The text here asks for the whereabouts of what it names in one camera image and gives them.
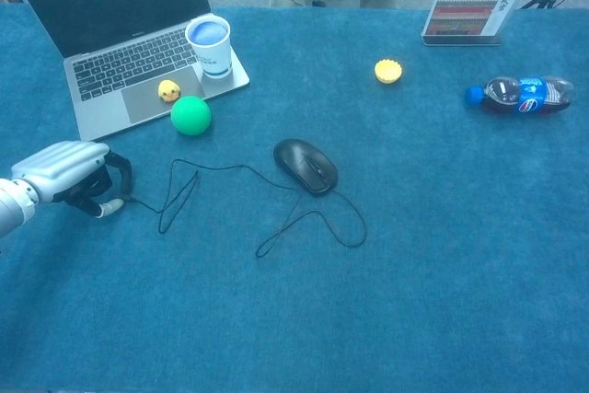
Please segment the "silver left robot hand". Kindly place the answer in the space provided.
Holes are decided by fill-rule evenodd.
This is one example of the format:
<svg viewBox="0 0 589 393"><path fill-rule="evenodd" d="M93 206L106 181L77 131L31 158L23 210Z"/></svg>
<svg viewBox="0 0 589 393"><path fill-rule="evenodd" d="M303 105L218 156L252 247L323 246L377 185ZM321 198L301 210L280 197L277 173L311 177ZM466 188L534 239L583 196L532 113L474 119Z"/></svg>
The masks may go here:
<svg viewBox="0 0 589 393"><path fill-rule="evenodd" d="M109 167L121 173L121 192L98 203L96 196L110 189ZM13 197L26 220L39 203L66 202L82 212L102 218L122 208L133 190L131 162L106 144L62 141L17 162L11 179L1 181L1 190Z"/></svg>

